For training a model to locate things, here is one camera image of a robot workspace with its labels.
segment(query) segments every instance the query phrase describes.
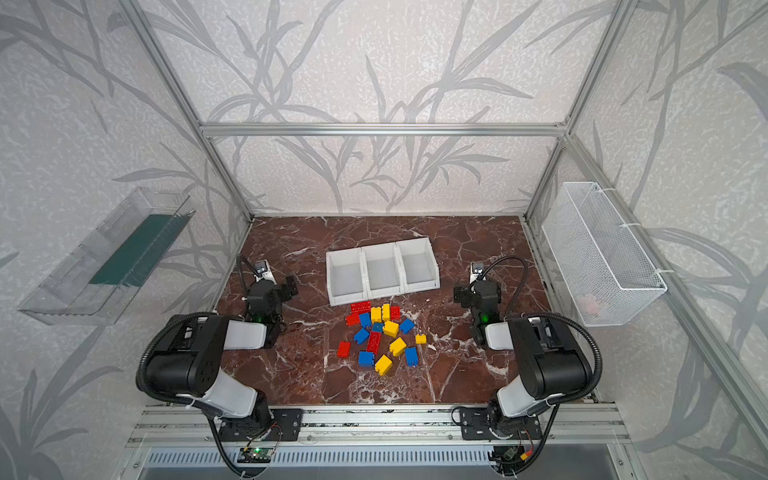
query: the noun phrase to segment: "marble floor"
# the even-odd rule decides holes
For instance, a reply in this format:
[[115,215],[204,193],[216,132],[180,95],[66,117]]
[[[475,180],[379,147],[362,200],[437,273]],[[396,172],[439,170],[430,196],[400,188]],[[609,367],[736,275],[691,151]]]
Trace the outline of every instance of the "marble floor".
[[[430,349],[418,345],[419,366],[405,356],[380,377],[357,364],[366,344],[353,341],[359,327],[347,327],[349,306],[330,306],[326,292],[326,251],[428,237],[440,269],[439,290],[373,300],[389,301],[413,319],[415,331],[403,336],[414,346],[414,334],[425,333]],[[514,254],[531,259],[518,217],[263,217],[257,218],[243,247],[252,262],[267,259],[278,282],[295,275],[299,296],[284,305],[288,325],[273,349],[224,353],[225,371],[261,389],[270,404],[318,403],[485,403],[517,375],[515,354],[479,349],[469,331],[468,310],[453,303],[453,286],[468,282],[469,264]],[[517,309],[548,310],[544,287],[531,260],[530,277]],[[498,268],[506,306],[521,276],[519,266]],[[220,313],[239,315],[237,273],[222,295]],[[394,339],[384,335],[378,359]],[[339,342],[352,342],[348,359],[336,357]]]

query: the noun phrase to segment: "white storage bin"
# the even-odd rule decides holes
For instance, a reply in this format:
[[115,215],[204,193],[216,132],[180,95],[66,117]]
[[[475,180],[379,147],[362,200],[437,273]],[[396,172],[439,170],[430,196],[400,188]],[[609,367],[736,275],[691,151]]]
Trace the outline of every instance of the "white storage bin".
[[440,288],[440,273],[429,238],[397,242],[402,260],[402,283],[406,293]]
[[400,295],[405,291],[396,243],[371,245],[361,250],[368,272],[369,299]]
[[359,248],[327,252],[326,275],[332,306],[368,299],[366,262]]
[[440,288],[429,238],[326,253],[331,306]]

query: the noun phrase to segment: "transparent acrylic shelf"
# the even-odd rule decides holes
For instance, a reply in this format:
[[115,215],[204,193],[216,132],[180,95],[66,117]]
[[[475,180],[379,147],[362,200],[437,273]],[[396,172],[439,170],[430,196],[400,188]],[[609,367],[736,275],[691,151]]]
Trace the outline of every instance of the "transparent acrylic shelf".
[[112,325],[195,210],[189,195],[137,188],[19,310],[49,325]]

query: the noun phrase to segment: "wall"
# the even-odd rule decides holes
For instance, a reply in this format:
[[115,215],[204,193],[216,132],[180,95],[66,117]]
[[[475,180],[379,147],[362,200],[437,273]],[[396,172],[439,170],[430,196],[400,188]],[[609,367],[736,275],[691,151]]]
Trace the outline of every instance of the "wall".
[[[141,0],[205,122],[563,121],[614,3]],[[554,144],[218,141],[273,214],[520,213]]]
[[[208,307],[246,224],[116,2],[0,5],[0,477],[102,479],[146,397],[138,358],[169,315]],[[135,187],[197,213],[114,326],[16,307]]]
[[[766,14],[765,2],[641,2],[576,126],[763,392]],[[768,478],[768,461],[663,300],[592,332],[606,357],[601,394],[619,404],[650,478]]]

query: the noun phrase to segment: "aluminum frame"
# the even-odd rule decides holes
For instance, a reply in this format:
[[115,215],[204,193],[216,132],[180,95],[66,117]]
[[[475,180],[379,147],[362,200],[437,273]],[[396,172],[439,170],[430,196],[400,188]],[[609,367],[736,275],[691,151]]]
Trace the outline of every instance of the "aluminum frame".
[[[483,407],[484,404],[467,405]],[[465,441],[461,427],[451,419],[454,405],[306,405],[274,406],[304,410],[299,441],[301,446],[367,446],[369,449],[393,445],[467,446],[510,445],[515,441]],[[541,415],[546,424],[551,411]],[[243,447],[247,441],[225,442],[225,447]],[[566,403],[550,431],[548,444],[607,445],[614,466],[620,471],[617,458],[624,461],[634,452],[629,434],[618,407],[612,403]],[[253,446],[273,446],[274,442],[253,442]],[[214,446],[207,420],[196,409],[185,406],[149,406],[142,413],[131,433],[126,448],[111,475],[113,480],[132,480],[141,471],[152,448]],[[626,462],[643,478],[639,464]]]
[[[581,172],[588,180],[597,182],[603,189],[614,186],[595,163],[591,154],[574,135],[564,136],[565,150],[573,157]],[[637,241],[658,269],[673,270],[667,258],[661,253],[648,232],[639,224],[634,213],[616,190],[604,190],[624,221],[634,229]],[[733,407],[741,415],[752,435],[768,456],[768,401],[760,388],[746,372],[741,361],[733,353],[722,335],[717,332],[706,313],[701,309],[693,294],[677,274],[665,273],[667,293],[664,299],[677,318],[680,326],[690,338],[704,362],[717,377]]]
[[559,137],[564,124],[347,124],[347,123],[215,123],[202,124],[209,137],[325,137],[382,135],[390,137]]
[[118,3],[120,3],[122,8],[123,18],[125,19],[126,25],[136,34],[139,43],[141,43],[142,48],[144,48],[150,61],[157,69],[157,74],[168,89],[170,96],[175,100],[192,135],[200,145],[200,149],[206,154],[208,161],[214,168],[214,172],[216,172],[218,177],[224,183],[225,188],[230,195],[232,195],[238,208],[240,208],[243,215],[250,220],[250,208],[248,207],[248,203],[246,202],[243,193],[240,191],[240,188],[237,187],[237,182],[234,180],[231,172],[229,172],[226,164],[221,159],[218,150],[214,147],[210,138],[206,138],[202,131],[200,131],[200,121],[197,117],[197,112],[192,105],[192,101],[184,91],[184,87],[178,76],[176,76],[176,72],[170,66],[170,62],[163,51],[163,47],[152,31],[152,27],[149,25],[149,20],[147,20],[146,15],[144,15],[141,6],[139,6],[137,0],[118,0]]

